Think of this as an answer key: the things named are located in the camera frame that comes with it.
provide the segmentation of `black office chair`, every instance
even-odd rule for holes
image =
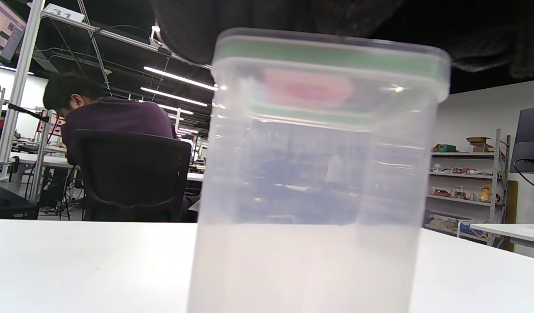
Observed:
[[[189,143],[103,130],[76,130],[73,136],[88,196],[84,220],[184,221]]]

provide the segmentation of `maroon shirt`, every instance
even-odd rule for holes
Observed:
[[[66,116],[62,142],[68,148],[68,163],[77,164],[78,147],[72,132],[78,129],[110,130],[177,138],[167,113],[153,102],[136,102],[113,97],[79,107]]]

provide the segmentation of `white desk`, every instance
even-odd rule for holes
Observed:
[[[0,313],[185,313],[195,235],[0,220]],[[420,240],[411,313],[534,313],[534,259],[430,230]]]
[[[32,165],[32,164],[35,164],[35,162],[37,161],[36,154],[11,152],[10,157],[11,158],[19,157],[20,164]],[[68,160],[66,158],[58,158],[56,156],[48,156],[48,155],[46,155],[44,158],[43,166],[49,166],[53,168],[72,168],[72,166],[68,164]],[[197,173],[188,173],[187,177],[188,177],[188,180],[197,180],[201,182],[203,181],[204,175],[197,174]]]
[[[44,151],[47,153],[67,153],[68,149],[60,147],[46,147]]]
[[[470,224],[470,227],[506,236],[514,244],[534,248],[534,224]]]

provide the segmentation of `clear plastic container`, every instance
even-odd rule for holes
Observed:
[[[212,74],[187,311],[407,312],[448,55],[236,29]]]

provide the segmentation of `yellow bottle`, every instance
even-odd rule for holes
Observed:
[[[489,189],[489,183],[485,183],[485,187],[481,190],[480,202],[491,203],[491,189]]]

